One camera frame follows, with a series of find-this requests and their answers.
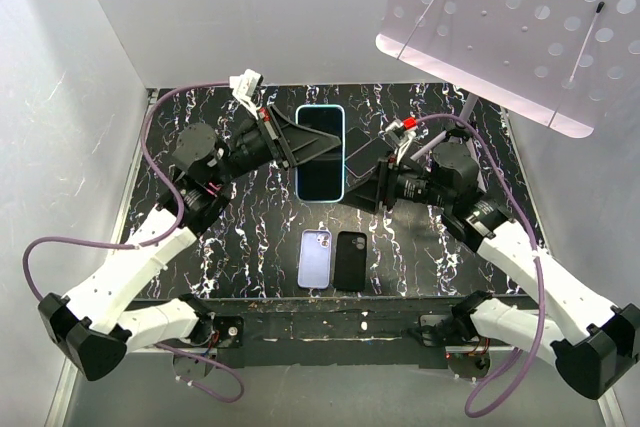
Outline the lilac phone case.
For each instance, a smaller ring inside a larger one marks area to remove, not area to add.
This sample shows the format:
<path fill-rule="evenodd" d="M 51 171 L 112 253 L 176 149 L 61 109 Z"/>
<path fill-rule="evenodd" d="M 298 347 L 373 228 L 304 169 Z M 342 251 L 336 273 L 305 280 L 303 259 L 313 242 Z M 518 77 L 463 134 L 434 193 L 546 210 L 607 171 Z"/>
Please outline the lilac phone case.
<path fill-rule="evenodd" d="M 303 289 L 326 289 L 330 283 L 332 235 L 305 230 L 301 236 L 297 283 Z"/>

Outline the black phone case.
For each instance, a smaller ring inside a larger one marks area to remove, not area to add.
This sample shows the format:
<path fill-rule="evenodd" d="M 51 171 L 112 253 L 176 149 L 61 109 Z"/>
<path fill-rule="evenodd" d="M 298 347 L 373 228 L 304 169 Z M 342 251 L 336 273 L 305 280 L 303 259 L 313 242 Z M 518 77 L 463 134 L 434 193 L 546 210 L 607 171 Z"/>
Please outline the black phone case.
<path fill-rule="evenodd" d="M 365 289 L 367 236 L 361 232 L 341 231 L 337 237 L 333 286 L 340 291 Z"/>

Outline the phone from lilac case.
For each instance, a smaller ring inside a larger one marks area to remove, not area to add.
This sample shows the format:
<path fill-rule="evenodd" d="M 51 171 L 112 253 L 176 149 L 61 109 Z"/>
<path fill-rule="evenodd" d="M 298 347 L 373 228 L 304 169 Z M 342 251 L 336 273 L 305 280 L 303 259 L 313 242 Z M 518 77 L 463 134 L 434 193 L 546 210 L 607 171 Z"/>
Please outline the phone from lilac case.
<path fill-rule="evenodd" d="M 387 158 L 393 147 L 381 138 L 375 138 L 346 159 L 347 170 L 357 178 L 376 168 L 380 158 Z"/>

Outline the black phone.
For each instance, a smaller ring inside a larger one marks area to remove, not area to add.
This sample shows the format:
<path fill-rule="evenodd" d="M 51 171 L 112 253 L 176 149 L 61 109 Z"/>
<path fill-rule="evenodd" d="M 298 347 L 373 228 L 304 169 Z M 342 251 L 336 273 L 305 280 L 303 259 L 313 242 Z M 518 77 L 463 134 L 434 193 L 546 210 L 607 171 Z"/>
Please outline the black phone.
<path fill-rule="evenodd" d="M 350 157 L 370 141 L 371 137 L 362 129 L 350 128 L 345 134 L 345 157 Z"/>

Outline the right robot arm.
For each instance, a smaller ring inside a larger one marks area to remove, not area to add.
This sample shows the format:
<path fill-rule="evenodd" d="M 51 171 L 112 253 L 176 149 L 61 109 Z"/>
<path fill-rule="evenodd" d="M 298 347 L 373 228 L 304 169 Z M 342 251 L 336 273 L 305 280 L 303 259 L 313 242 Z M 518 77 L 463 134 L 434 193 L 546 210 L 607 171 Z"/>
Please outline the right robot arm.
<path fill-rule="evenodd" d="M 372 214 L 399 200 L 441 209 L 447 232 L 514 280 L 537 303 L 535 315 L 487 292 L 452 309 L 449 324 L 464 344 L 493 338 L 534 353 L 585 398 L 597 400 L 639 362 L 639 309 L 619 307 L 581 283 L 506 208 L 478 186 L 479 165 L 463 144 L 441 143 L 430 169 L 382 158 L 342 202 Z"/>

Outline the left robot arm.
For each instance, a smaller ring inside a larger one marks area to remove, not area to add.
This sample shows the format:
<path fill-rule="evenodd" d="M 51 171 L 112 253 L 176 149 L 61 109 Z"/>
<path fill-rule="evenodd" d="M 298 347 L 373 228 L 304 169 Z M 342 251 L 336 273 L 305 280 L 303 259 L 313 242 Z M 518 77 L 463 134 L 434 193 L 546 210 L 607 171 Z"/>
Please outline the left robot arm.
<path fill-rule="evenodd" d="M 188 126 L 177 138 L 171 190 L 128 243 L 67 293 L 49 293 L 39 302 L 53 343 L 89 381 L 111 373 L 127 354 L 162 341 L 207 344 L 215 314 L 194 295 L 138 310 L 130 303 L 221 216 L 237 178 L 271 162 L 298 167 L 341 145 L 340 135 L 299 125 L 276 108 L 246 120 L 231 145 L 206 123 Z"/>

